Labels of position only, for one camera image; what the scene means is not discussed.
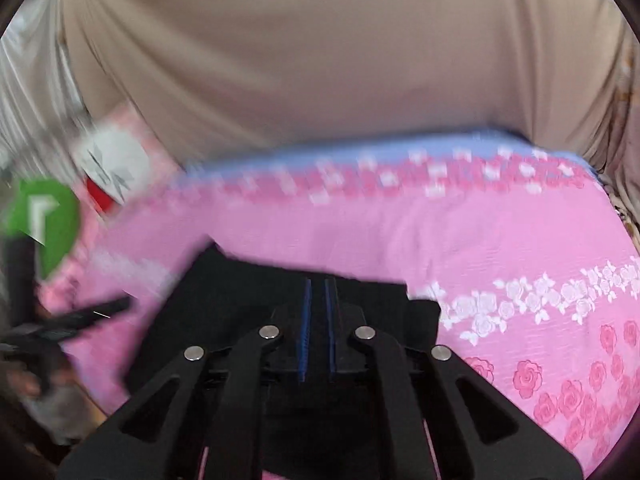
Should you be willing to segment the black knitted pants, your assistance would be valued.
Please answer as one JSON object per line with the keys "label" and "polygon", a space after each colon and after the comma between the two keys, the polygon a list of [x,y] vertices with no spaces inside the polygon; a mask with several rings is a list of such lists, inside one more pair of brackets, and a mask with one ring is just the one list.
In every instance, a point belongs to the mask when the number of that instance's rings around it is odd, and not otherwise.
{"label": "black knitted pants", "polygon": [[435,340],[439,304],[406,286],[281,269],[210,244],[160,306],[122,378],[136,393],[179,351],[232,347],[278,326],[262,390],[262,466],[287,479],[383,479],[390,464],[382,396],[347,337],[367,325],[402,346]]}

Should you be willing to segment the white rabbit cartoon pillow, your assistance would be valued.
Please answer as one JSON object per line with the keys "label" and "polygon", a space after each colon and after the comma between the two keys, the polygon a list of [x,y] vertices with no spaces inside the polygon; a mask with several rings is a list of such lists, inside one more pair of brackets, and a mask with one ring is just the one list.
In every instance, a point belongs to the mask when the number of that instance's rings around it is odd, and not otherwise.
{"label": "white rabbit cartoon pillow", "polygon": [[82,188],[100,214],[138,200],[180,170],[130,103],[94,122],[72,154]]}

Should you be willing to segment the silver satin curtain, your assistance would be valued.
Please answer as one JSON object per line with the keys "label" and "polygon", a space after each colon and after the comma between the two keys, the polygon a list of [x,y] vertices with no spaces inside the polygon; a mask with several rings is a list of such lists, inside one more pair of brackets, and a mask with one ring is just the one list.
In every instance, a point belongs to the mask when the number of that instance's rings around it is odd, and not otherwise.
{"label": "silver satin curtain", "polygon": [[1,177],[78,177],[91,119],[62,40],[62,0],[23,0],[1,36]]}

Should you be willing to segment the pink floral bed sheet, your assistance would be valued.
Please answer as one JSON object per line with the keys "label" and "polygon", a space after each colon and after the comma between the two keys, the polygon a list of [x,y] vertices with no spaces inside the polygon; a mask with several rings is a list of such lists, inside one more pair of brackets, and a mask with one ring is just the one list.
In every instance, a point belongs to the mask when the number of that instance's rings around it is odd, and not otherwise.
{"label": "pink floral bed sheet", "polygon": [[70,354],[107,411],[196,252],[404,284],[438,339],[593,472],[639,404],[639,254],[593,170],[504,133],[416,136],[191,166],[107,223],[89,219],[42,286],[61,312],[137,307]]}

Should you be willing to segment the beige hanging curtain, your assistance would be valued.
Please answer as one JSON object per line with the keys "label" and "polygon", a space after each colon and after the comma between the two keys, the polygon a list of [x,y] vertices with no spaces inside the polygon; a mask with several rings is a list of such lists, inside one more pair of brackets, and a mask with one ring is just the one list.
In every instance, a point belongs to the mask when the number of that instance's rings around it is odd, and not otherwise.
{"label": "beige hanging curtain", "polygon": [[63,0],[94,117],[190,160],[493,126],[591,156],[636,40],[613,0]]}

